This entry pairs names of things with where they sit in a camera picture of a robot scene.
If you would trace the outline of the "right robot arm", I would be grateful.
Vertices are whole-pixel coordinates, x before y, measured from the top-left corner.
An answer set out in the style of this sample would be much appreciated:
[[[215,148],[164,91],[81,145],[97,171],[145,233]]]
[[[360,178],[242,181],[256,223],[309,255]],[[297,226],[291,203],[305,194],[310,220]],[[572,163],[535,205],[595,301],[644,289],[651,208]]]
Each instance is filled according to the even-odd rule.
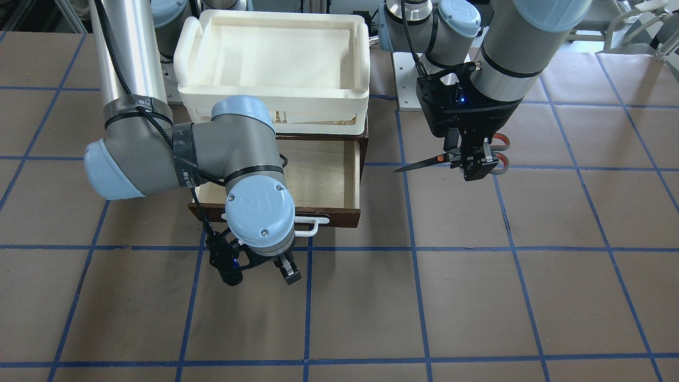
[[[262,101],[235,95],[206,123],[173,122],[163,87],[150,1],[91,1],[106,137],[83,157],[92,188],[110,201],[214,183],[226,192],[216,232],[203,211],[209,262],[222,281],[271,261],[286,283],[301,278],[292,249],[295,203]]]

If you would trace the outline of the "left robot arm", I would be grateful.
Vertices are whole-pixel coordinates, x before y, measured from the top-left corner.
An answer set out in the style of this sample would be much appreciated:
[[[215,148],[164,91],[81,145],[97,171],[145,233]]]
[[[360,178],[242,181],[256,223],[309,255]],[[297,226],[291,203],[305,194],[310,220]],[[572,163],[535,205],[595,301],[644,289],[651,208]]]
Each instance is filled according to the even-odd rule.
[[[466,181],[509,169],[511,143],[499,133],[548,66],[590,1],[490,1],[493,15],[475,58],[465,57],[482,26],[468,1],[385,1],[380,48],[409,53],[415,94],[443,152],[399,172],[448,163]]]

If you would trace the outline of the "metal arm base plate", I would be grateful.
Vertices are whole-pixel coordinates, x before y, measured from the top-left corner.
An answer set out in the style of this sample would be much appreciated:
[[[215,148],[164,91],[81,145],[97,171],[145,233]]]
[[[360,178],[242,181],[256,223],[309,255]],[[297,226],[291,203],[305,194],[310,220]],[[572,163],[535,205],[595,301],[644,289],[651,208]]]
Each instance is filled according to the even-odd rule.
[[[392,53],[395,88],[400,111],[422,111],[416,94],[417,70],[410,53]]]

